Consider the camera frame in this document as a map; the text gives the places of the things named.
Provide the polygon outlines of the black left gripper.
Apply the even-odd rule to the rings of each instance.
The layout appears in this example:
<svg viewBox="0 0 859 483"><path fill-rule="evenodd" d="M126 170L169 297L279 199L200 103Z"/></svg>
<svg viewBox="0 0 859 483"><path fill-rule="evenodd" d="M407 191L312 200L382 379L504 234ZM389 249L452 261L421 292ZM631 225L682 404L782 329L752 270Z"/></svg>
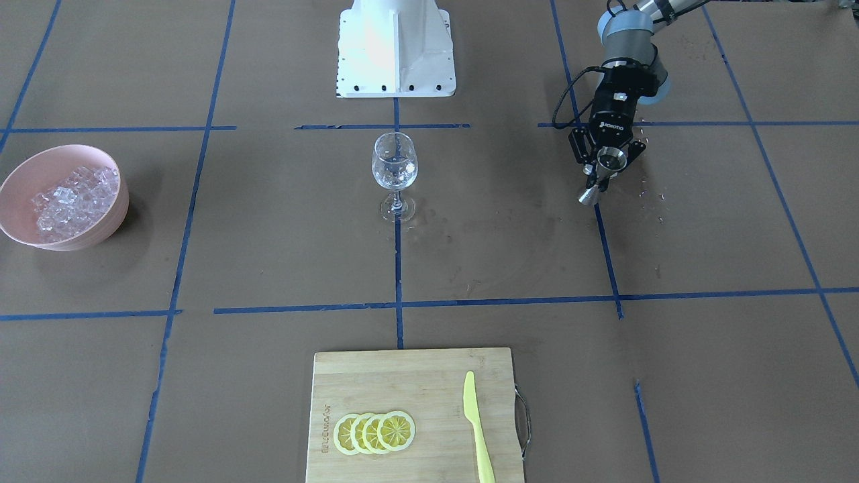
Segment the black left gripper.
<svg viewBox="0 0 859 483"><path fill-rule="evenodd" d="M614 180L647 148L645 141L632 140L631 130L638 101L657 93L658 79L648 65L614 65L601 67L599 72L603 76L590 105L588 129L571 129L568 141L589 178L597 170L597 151L619 149L621 168L609 177Z"/></svg>

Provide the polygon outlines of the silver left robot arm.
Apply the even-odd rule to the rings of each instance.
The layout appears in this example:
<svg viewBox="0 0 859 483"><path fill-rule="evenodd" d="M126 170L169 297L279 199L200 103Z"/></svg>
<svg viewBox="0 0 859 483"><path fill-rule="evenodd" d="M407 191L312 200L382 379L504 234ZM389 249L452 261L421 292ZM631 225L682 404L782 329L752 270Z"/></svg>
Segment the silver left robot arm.
<svg viewBox="0 0 859 483"><path fill-rule="evenodd" d="M668 94L671 83L660 59L654 34L699 9L705 1L608 1L599 18L598 35L604 49L601 64L580 71L562 94L567 98L584 74L599 73L593 98L582 109L588 122L580 126L582 114L556 129L571 127L568 141L582 165L586 183L579 195L584 205L596 205L614 178L625 171L646 144L634 139L633 125L640 103L650 105Z"/></svg>

